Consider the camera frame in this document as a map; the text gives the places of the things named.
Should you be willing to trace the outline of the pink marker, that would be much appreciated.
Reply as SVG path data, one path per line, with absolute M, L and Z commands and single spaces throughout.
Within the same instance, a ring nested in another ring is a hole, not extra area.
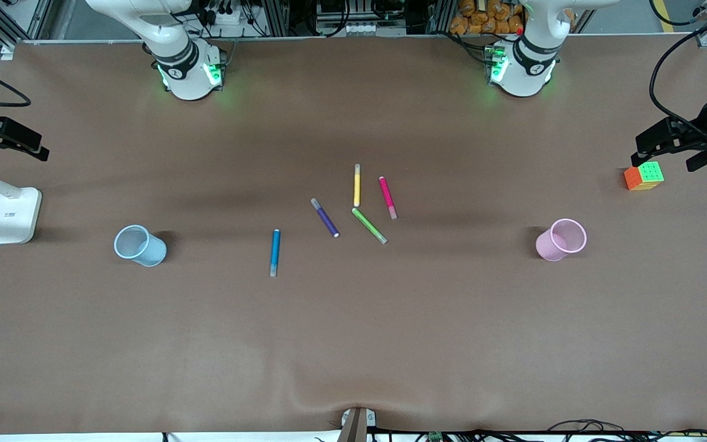
M 390 218 L 398 219 L 395 202 L 393 201 L 393 196 L 391 194 L 387 179 L 385 179 L 384 176 L 379 177 L 379 185 L 381 185 L 382 197 L 384 198 L 385 206 L 387 207 Z

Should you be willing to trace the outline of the colourful puzzle cube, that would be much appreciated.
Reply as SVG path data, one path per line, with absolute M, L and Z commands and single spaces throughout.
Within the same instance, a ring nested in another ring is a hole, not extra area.
M 657 161 L 648 161 L 639 167 L 630 167 L 623 172 L 625 186 L 631 192 L 650 190 L 665 181 Z

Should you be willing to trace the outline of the blue mesh cup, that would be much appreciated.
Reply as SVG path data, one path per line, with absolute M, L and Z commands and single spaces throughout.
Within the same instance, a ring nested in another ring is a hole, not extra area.
M 141 225 L 129 225 L 114 238 L 114 252 L 146 268 L 162 263 L 168 254 L 166 243 Z

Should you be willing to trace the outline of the pink mesh cup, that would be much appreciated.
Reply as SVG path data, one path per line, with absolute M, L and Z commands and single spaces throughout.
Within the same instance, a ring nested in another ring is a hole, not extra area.
M 578 254 L 587 244 L 587 232 L 573 219 L 558 219 L 536 239 L 539 256 L 549 262 L 558 262 L 567 255 Z

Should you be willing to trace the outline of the bag of orange snacks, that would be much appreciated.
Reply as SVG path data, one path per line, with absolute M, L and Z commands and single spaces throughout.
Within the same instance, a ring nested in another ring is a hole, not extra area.
M 455 0 L 451 34 L 523 33 L 528 11 L 518 0 Z

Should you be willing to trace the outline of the white power strip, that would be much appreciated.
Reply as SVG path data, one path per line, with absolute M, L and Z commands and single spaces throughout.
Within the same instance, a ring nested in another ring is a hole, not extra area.
M 246 20 L 241 0 L 199 0 L 207 25 L 240 25 Z

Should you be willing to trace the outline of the purple marker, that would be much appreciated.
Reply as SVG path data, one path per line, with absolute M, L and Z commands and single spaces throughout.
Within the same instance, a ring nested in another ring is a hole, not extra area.
M 338 238 L 340 236 L 340 232 L 337 229 L 336 225 L 331 220 L 328 213 L 325 212 L 325 210 L 323 209 L 323 206 L 320 204 L 320 202 L 317 201 L 316 198 L 311 198 L 311 204 L 312 204 L 312 207 L 314 207 L 320 220 L 322 221 L 323 226 L 325 226 L 325 228 L 328 230 L 330 235 L 332 235 L 332 238 Z

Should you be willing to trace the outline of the green marker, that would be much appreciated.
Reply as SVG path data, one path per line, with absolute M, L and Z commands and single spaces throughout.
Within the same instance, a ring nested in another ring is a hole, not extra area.
M 363 224 L 363 226 L 373 235 L 381 244 L 387 243 L 387 238 L 381 233 L 381 231 L 373 224 L 371 221 L 359 210 L 358 207 L 352 207 L 351 212 L 354 216 Z

